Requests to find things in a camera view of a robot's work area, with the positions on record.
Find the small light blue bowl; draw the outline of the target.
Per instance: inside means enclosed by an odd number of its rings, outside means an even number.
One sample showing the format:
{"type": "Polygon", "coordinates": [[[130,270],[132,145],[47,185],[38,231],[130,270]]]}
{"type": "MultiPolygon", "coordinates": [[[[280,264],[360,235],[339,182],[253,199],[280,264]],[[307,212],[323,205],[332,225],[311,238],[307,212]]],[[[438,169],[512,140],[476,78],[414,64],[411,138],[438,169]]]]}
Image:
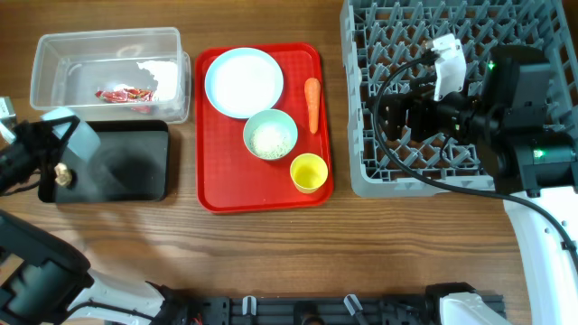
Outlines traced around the small light blue bowl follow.
{"type": "MultiPolygon", "coordinates": [[[[60,119],[64,117],[77,116],[72,110],[61,107],[54,109],[41,116],[42,121],[60,119]]],[[[81,160],[89,161],[100,146],[100,139],[97,133],[82,119],[72,133],[67,148],[75,153],[81,160]]]]}

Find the brown food scrap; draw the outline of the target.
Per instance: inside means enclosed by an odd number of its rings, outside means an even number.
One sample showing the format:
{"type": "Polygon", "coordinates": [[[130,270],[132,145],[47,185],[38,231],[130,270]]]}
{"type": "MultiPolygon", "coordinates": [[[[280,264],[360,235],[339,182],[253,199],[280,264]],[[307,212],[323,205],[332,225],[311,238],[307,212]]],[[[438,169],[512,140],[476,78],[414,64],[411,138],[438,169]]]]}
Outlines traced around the brown food scrap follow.
{"type": "Polygon", "coordinates": [[[61,187],[69,187],[73,182],[72,171],[68,166],[62,162],[59,162],[54,166],[55,172],[55,182],[61,187]]]}

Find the red wrapper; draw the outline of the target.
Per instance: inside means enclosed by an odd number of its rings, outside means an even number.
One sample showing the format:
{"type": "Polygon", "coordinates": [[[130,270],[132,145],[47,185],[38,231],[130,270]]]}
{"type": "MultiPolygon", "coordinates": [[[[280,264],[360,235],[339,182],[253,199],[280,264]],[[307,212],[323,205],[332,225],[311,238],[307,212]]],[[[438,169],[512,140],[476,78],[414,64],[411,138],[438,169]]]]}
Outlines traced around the red wrapper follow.
{"type": "Polygon", "coordinates": [[[95,96],[112,104],[130,104],[130,109],[141,113],[150,114],[153,109],[145,102],[152,102],[154,93],[152,90],[140,88],[121,88],[120,90],[99,90],[95,96]]]}

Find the white tissue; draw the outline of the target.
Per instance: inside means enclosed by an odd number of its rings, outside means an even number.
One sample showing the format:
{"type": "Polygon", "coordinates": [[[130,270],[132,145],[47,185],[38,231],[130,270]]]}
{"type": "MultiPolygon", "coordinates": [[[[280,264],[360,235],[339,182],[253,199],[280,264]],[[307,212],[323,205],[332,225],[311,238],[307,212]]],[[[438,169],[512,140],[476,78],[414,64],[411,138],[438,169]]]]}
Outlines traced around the white tissue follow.
{"type": "Polygon", "coordinates": [[[153,101],[172,100],[177,95],[178,66],[173,61],[148,60],[137,64],[140,70],[147,70],[157,82],[153,91],[153,101]]]}

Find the yellow plastic cup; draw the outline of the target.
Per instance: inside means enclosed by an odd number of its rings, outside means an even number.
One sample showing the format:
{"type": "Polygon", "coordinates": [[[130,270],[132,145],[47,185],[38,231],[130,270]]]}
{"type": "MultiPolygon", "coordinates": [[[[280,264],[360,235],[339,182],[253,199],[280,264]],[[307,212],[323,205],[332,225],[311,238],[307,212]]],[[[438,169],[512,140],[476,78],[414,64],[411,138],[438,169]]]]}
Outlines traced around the yellow plastic cup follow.
{"type": "Polygon", "coordinates": [[[303,153],[292,161],[290,176],[298,191],[311,194],[327,181],[329,167],[319,155],[303,153]]]}

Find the green bowl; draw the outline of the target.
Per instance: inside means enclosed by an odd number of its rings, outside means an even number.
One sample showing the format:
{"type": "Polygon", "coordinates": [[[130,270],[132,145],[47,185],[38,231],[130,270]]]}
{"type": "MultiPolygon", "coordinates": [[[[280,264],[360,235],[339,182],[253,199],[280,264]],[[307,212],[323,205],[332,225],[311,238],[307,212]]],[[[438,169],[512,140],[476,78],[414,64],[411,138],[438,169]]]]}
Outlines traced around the green bowl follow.
{"type": "Polygon", "coordinates": [[[249,138],[252,133],[261,125],[269,125],[269,124],[279,124],[286,128],[293,138],[293,148],[296,146],[298,140],[298,128],[294,120],[284,111],[277,110],[277,109],[267,109],[262,112],[255,114],[254,116],[250,117],[243,129],[243,141],[245,143],[246,148],[252,153],[249,147],[249,138]]]}

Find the white rice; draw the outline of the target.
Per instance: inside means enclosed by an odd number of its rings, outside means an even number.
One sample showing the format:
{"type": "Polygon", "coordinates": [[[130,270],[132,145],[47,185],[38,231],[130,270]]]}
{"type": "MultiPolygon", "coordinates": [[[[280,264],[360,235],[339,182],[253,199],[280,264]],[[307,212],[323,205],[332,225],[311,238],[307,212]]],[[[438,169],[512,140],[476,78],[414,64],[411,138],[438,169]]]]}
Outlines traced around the white rice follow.
{"type": "Polygon", "coordinates": [[[280,159],[288,154],[293,146],[292,135],[279,124],[261,125],[249,138],[252,153],[265,160],[280,159]]]}

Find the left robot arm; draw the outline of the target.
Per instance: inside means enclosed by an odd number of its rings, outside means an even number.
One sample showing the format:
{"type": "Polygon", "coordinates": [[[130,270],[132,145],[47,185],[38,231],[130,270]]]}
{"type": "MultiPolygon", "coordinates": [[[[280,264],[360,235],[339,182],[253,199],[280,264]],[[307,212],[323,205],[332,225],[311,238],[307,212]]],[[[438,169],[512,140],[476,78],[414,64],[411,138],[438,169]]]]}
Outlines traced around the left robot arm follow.
{"type": "MultiPolygon", "coordinates": [[[[56,178],[55,167],[78,128],[75,115],[4,128],[11,143],[1,152],[1,193],[28,190],[56,178]]],[[[186,324],[188,300],[150,282],[128,282],[92,270],[74,246],[7,212],[1,214],[1,258],[22,263],[1,283],[1,319],[7,324],[62,324],[92,318],[110,324],[186,324]]]]}

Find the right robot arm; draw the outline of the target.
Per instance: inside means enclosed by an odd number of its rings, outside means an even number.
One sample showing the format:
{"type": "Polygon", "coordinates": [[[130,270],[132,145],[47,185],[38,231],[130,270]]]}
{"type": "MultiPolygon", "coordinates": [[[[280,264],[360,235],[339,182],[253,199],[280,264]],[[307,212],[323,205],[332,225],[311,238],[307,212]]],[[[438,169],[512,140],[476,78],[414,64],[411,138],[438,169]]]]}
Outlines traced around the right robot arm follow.
{"type": "Polygon", "coordinates": [[[389,95],[371,113],[385,147],[408,126],[415,140],[446,134],[475,146],[491,176],[522,258],[535,324],[577,321],[577,141],[549,128],[550,63],[539,49],[499,45],[489,52],[483,88],[465,96],[465,58],[456,45],[435,45],[419,59],[435,68],[429,89],[389,95]]]}

